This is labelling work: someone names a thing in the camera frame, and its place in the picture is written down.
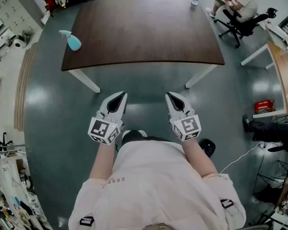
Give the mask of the dark wooden table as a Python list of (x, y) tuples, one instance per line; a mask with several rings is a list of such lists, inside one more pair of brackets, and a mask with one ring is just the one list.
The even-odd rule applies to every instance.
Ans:
[(84, 68), (145, 62), (224, 65), (209, 20), (189, 0), (96, 0), (83, 4), (72, 26), (82, 43), (66, 48), (61, 70), (92, 91), (100, 88)]

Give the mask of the light wooden desk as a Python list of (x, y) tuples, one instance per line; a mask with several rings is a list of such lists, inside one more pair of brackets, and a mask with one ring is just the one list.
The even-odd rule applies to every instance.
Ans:
[(264, 46), (244, 59), (240, 65), (245, 66), (266, 50), (271, 56), (272, 63), (267, 65), (265, 68), (267, 69), (269, 67), (274, 67), (276, 70), (278, 79), (281, 84), (283, 108), (268, 113), (254, 114), (252, 116), (254, 119), (276, 115), (288, 115), (288, 52), (275, 45), (274, 43), (268, 41)]

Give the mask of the white round appliance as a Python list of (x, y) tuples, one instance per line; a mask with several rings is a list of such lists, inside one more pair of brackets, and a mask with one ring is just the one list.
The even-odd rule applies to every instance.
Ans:
[(13, 41), (13, 44), (15, 45), (15, 47), (17, 48), (25, 48), (27, 46), (27, 43), (21, 39), (16, 38)]

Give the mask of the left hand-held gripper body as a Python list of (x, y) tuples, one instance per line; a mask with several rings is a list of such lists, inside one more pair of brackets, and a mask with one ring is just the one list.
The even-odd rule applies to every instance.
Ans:
[(96, 116), (91, 119), (88, 135), (98, 143), (112, 144), (123, 128), (123, 114), (124, 111), (109, 114), (106, 111), (97, 111)]

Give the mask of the black round device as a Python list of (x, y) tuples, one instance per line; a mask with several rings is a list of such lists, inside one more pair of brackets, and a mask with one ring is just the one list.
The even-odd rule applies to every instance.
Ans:
[(215, 152), (216, 149), (216, 145), (214, 142), (212, 142), (209, 139), (201, 139), (199, 141), (199, 146), (202, 148), (202, 150), (205, 152), (205, 154), (208, 157), (211, 157), (213, 155), (213, 153)]

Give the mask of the white lockers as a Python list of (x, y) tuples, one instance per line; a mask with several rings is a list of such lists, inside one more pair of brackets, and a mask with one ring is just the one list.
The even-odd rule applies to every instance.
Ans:
[(43, 13), (34, 0), (0, 0), (0, 21), (15, 35), (43, 29)]

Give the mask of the cluttered storage shelf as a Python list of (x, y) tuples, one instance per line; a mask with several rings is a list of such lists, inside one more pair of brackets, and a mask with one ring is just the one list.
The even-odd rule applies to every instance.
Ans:
[(31, 179), (26, 152), (0, 151), (0, 226), (4, 230), (53, 230)]

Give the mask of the person's white shoe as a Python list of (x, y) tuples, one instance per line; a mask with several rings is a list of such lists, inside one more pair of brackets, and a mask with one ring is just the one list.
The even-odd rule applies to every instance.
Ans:
[(122, 139), (146, 138), (147, 134), (143, 130), (126, 130), (122, 134)]

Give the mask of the person's left forearm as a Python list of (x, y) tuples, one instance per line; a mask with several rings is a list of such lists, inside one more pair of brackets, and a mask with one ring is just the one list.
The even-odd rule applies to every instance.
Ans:
[(110, 145), (101, 144), (98, 147), (96, 159), (94, 161), (89, 179), (108, 180), (112, 175), (114, 165), (115, 143)]

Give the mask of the white desk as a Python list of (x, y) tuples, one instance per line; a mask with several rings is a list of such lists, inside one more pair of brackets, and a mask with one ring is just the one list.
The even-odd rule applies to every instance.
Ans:
[(282, 30), (279, 26), (272, 26), (270, 22), (265, 23), (265, 29), (269, 32), (274, 44), (288, 51), (288, 32)]

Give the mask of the person's black trousers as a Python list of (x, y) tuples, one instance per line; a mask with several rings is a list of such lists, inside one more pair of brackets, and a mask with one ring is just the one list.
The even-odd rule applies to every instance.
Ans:
[(151, 146), (158, 143), (166, 143), (170, 145), (181, 145), (178, 142), (172, 142), (163, 138), (154, 136), (147, 136), (141, 130), (127, 130), (123, 133), (121, 148), (124, 146), (137, 147), (137, 146)]

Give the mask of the striped floor ramp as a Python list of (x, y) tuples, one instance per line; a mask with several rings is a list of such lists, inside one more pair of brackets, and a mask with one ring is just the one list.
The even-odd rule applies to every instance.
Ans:
[(14, 128), (24, 131), (24, 105), (28, 76), (35, 59), (36, 43), (26, 50), (19, 72), (14, 103)]

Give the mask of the teal spray bottle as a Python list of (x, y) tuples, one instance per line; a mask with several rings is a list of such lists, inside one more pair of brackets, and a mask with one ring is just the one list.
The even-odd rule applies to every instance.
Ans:
[(72, 51), (78, 51), (81, 48), (82, 46), (81, 41), (76, 36), (72, 35), (71, 31), (59, 30), (59, 33), (62, 36), (66, 36), (68, 46)]

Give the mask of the person's right forearm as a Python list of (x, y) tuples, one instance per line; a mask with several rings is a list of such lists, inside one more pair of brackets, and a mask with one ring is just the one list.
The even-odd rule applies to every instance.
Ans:
[(195, 139), (182, 142), (182, 148), (188, 162), (201, 177), (217, 174), (214, 164)]

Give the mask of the black office chair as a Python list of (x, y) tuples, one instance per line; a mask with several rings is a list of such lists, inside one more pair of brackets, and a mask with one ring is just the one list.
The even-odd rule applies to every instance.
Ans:
[(275, 18), (276, 13), (278, 12), (278, 10), (276, 10), (275, 8), (268, 8), (265, 14), (260, 14), (259, 16), (242, 23), (237, 20), (237, 18), (242, 18), (242, 16), (234, 8), (234, 6), (231, 5), (229, 6), (229, 8), (233, 12), (233, 14), (231, 14), (227, 9), (223, 10), (223, 13), (229, 18), (229, 22), (225, 23), (219, 19), (214, 19), (214, 23), (219, 22), (228, 28), (227, 31), (218, 35), (220, 38), (223, 35), (226, 35), (228, 33), (231, 33), (234, 35), (236, 42), (237, 42), (237, 44), (235, 45), (235, 48), (240, 47), (239, 39), (242, 39), (243, 37), (251, 36), (253, 34), (254, 28), (259, 26), (259, 22), (262, 22), (266, 19)]

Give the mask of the red box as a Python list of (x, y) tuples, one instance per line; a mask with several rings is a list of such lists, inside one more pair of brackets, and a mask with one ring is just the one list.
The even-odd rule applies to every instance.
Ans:
[(274, 111), (274, 100), (263, 100), (256, 102), (254, 105), (255, 114), (264, 114)]

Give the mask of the person's white shirt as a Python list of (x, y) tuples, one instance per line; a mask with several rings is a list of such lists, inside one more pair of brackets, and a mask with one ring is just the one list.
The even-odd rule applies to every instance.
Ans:
[[(234, 205), (224, 209), (221, 199)], [(93, 216), (91, 227), (79, 224)], [(122, 147), (108, 180), (87, 179), (69, 218), (69, 230), (236, 230), (245, 209), (227, 174), (201, 177), (181, 145)]]

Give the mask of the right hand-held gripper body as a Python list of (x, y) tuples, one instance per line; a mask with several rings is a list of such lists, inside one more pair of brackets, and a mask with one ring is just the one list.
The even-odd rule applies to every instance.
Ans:
[(169, 121), (172, 130), (181, 141), (198, 137), (202, 130), (199, 116), (195, 114), (193, 109), (186, 111), (169, 109)]

